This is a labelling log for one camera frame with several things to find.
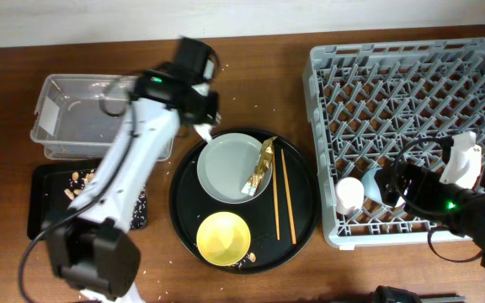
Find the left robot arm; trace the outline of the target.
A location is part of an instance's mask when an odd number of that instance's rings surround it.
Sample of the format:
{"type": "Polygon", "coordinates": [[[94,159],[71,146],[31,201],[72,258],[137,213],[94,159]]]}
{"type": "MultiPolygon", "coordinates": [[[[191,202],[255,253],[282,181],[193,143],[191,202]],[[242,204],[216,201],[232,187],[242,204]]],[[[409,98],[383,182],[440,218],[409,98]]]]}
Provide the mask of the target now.
{"type": "Polygon", "coordinates": [[[93,179],[32,240],[45,241],[52,273],[87,301],[141,301],[135,283],[141,253],[128,235],[135,203],[181,126],[211,138],[221,116],[210,83],[220,70],[211,46],[183,37],[171,61],[142,71],[126,93],[120,129],[93,179]]]}

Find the peanut shells pile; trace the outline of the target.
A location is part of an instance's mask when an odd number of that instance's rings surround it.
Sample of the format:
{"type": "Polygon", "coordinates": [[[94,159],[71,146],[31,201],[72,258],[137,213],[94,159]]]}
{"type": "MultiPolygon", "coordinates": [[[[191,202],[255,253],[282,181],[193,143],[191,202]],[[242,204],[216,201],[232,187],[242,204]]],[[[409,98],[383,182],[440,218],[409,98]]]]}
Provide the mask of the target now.
{"type": "MultiPolygon", "coordinates": [[[[79,196],[85,187],[93,180],[96,169],[84,169],[72,172],[68,179],[69,184],[64,188],[63,193],[73,201],[79,196]]],[[[135,202],[132,212],[131,230],[140,230],[147,226],[147,186],[143,185],[135,202]]]]}

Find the yellow bowl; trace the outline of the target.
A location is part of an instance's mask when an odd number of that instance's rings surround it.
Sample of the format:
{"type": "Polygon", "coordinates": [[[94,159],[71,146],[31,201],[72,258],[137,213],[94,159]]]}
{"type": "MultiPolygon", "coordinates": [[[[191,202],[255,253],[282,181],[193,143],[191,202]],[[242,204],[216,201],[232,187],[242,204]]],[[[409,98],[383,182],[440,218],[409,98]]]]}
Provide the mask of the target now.
{"type": "Polygon", "coordinates": [[[251,245],[246,221],[232,212],[216,212],[206,217],[196,232],[196,246],[208,263],[226,267],[241,261],[251,245]]]}

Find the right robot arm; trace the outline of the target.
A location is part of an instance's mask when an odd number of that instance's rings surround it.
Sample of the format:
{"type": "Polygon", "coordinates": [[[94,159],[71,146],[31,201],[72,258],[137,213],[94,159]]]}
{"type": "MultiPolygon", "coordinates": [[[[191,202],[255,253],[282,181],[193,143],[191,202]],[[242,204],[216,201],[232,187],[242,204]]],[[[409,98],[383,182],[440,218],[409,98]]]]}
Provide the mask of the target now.
{"type": "MultiPolygon", "coordinates": [[[[395,160],[388,168],[366,172],[363,184],[377,189],[384,205],[392,207],[403,199],[408,214],[435,223],[437,227],[428,237],[436,231],[470,237],[481,252],[469,260],[480,259],[485,268],[485,192],[480,194],[440,178],[426,168],[395,160]]],[[[485,166],[481,185],[485,189],[485,166]]]]}

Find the blue cup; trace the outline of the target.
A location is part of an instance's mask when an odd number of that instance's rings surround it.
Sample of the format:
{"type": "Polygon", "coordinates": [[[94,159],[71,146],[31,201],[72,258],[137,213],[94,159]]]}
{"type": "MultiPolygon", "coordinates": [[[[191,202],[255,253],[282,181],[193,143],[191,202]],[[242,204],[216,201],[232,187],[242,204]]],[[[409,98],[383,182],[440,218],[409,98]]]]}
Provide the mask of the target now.
{"type": "Polygon", "coordinates": [[[392,170],[388,168],[372,168],[361,179],[365,197],[386,207],[397,208],[405,201],[396,191],[388,189],[392,180],[392,170]]]}

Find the white tissue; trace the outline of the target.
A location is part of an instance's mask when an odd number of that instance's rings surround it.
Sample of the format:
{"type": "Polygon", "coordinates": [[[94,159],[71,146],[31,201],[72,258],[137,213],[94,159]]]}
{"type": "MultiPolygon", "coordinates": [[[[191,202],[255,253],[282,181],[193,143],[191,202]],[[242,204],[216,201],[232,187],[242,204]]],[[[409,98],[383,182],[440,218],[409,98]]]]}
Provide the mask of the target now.
{"type": "Polygon", "coordinates": [[[212,140],[212,131],[213,126],[210,124],[200,124],[200,125],[194,125],[194,129],[196,133],[206,142],[209,142],[212,140]]]}

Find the pink cup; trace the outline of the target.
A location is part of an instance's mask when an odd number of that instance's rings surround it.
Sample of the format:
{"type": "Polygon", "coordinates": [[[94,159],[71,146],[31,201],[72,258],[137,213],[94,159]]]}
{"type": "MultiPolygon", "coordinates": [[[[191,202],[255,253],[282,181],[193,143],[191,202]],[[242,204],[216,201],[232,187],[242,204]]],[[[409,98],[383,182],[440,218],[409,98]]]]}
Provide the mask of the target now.
{"type": "Polygon", "coordinates": [[[360,209],[364,203],[364,185],[357,178],[341,178],[335,185],[337,199],[336,211],[341,215],[349,215],[360,209]]]}

